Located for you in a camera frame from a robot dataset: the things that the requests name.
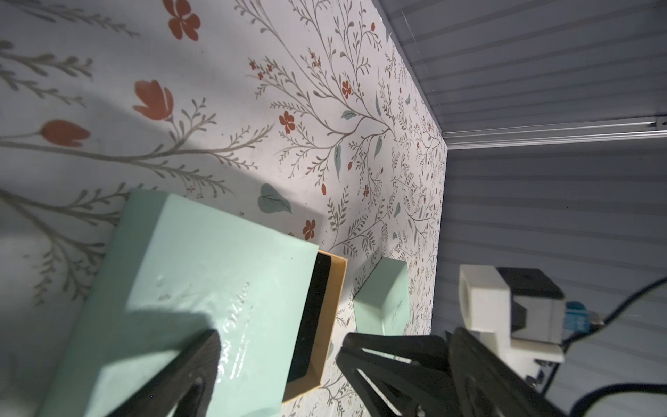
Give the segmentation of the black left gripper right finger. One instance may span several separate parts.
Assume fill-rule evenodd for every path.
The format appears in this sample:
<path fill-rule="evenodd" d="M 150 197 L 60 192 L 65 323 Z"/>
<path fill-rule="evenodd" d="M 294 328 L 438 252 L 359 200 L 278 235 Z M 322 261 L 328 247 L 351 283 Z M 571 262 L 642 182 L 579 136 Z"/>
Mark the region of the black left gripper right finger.
<path fill-rule="evenodd" d="M 562 416 L 464 328 L 448 340 L 449 367 L 463 416 Z"/>

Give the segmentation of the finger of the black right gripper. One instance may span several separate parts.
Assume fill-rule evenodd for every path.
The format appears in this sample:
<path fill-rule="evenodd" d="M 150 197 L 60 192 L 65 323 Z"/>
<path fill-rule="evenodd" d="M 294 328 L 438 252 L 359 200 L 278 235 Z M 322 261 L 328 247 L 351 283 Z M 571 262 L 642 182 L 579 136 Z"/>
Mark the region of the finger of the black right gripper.
<path fill-rule="evenodd" d="M 349 333 L 336 364 L 372 416 L 452 416 L 448 344 L 437 335 Z"/>

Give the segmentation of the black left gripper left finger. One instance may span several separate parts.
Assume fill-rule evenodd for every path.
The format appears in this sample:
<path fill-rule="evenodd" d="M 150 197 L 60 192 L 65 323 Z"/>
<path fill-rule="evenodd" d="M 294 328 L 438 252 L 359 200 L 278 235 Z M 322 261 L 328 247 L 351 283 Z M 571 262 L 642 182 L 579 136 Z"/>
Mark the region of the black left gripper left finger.
<path fill-rule="evenodd" d="M 222 353 L 210 329 L 116 408 L 112 416 L 204 416 L 211 403 Z"/>

